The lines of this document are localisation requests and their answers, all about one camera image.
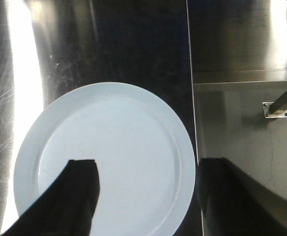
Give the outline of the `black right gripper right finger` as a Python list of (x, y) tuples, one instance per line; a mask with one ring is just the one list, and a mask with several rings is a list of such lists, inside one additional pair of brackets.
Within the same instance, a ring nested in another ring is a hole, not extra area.
[(287, 236), (287, 200), (226, 158), (203, 158), (197, 198), (206, 236)]

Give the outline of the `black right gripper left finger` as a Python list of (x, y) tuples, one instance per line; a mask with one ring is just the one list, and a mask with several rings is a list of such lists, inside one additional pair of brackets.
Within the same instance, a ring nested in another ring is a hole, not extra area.
[(88, 236), (100, 193), (94, 160), (69, 160), (6, 236)]

